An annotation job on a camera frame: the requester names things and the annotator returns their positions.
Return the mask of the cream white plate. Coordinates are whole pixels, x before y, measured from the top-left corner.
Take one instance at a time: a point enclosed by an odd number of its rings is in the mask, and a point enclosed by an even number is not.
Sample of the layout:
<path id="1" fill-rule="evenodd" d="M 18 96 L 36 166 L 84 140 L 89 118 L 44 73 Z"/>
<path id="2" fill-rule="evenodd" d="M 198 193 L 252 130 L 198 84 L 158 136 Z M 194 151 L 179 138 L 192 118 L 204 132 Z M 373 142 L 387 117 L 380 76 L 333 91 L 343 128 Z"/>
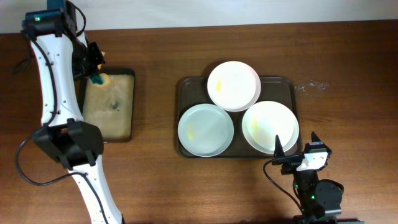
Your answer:
<path id="1" fill-rule="evenodd" d="M 299 139 L 299 122 L 292 110 L 275 101 L 260 101 L 244 114 L 242 132 L 245 140 L 259 152 L 273 154 L 275 139 L 288 151 Z"/>

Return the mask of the pale green plate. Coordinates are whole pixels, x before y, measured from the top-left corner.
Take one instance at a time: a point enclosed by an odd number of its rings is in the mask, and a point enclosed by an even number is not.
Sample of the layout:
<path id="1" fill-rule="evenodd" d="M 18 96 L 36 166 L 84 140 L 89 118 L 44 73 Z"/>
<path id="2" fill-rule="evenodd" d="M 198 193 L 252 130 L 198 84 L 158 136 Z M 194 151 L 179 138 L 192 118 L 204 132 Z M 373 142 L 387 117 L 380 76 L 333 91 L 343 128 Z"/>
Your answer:
<path id="1" fill-rule="evenodd" d="M 225 110 L 203 103 L 184 112 L 178 122 L 177 134 L 189 153 L 198 157 L 214 157 L 231 144 L 234 124 Z"/>

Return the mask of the green yellow sponge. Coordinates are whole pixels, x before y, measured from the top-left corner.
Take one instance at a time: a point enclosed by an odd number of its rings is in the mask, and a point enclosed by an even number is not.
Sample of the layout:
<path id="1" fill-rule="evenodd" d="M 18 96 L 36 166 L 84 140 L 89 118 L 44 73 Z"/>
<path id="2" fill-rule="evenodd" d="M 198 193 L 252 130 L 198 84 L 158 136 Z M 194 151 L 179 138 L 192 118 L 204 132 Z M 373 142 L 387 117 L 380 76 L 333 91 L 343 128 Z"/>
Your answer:
<path id="1" fill-rule="evenodd" d="M 104 88 L 110 84 L 109 76 L 106 73 L 93 75 L 90 77 L 90 83 L 97 88 Z"/>

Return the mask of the pink white plate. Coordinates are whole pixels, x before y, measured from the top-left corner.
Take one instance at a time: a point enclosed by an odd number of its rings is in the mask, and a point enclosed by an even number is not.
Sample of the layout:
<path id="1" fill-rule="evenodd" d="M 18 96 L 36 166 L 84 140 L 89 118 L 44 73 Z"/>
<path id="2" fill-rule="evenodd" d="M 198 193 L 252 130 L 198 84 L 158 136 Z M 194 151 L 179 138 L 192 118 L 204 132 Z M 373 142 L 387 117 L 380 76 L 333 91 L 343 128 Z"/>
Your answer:
<path id="1" fill-rule="evenodd" d="M 239 112 L 259 99 L 261 82 L 257 72 L 248 64 L 228 61 L 211 71 L 206 89 L 215 105 L 226 111 Z"/>

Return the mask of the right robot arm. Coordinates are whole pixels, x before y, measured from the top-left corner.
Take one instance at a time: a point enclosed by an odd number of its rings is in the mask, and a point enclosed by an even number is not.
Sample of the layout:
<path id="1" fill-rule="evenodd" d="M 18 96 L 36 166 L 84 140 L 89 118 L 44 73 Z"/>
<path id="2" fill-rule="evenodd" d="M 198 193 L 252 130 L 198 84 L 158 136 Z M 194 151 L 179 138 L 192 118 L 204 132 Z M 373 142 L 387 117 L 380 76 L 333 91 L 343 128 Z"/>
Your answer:
<path id="1" fill-rule="evenodd" d="M 294 177 L 295 195 L 291 198 L 301 214 L 293 217 L 293 223 L 336 223 L 336 216 L 341 214 L 344 187 L 333 180 L 318 178 L 318 172 L 328 165 L 332 150 L 315 133 L 311 133 L 311 139 L 303 152 L 286 156 L 276 137 L 271 163 L 282 166 L 282 175 Z"/>

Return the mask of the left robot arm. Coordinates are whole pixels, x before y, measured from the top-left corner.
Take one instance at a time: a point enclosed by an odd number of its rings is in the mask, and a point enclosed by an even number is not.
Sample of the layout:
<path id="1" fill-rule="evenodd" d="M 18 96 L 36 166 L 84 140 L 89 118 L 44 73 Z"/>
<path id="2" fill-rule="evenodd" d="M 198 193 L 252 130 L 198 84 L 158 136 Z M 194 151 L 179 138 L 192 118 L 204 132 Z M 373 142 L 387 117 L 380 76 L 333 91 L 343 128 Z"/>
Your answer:
<path id="1" fill-rule="evenodd" d="M 101 131 L 85 122 L 75 93 L 79 79 L 103 84 L 98 67 L 105 63 L 96 42 L 78 28 L 77 12 L 71 1 L 48 0 L 45 10 L 28 12 L 22 21 L 21 33 L 37 60 L 43 101 L 42 126 L 28 138 L 68 171 L 45 185 L 72 177 L 92 223 L 124 223 L 104 175 Z"/>

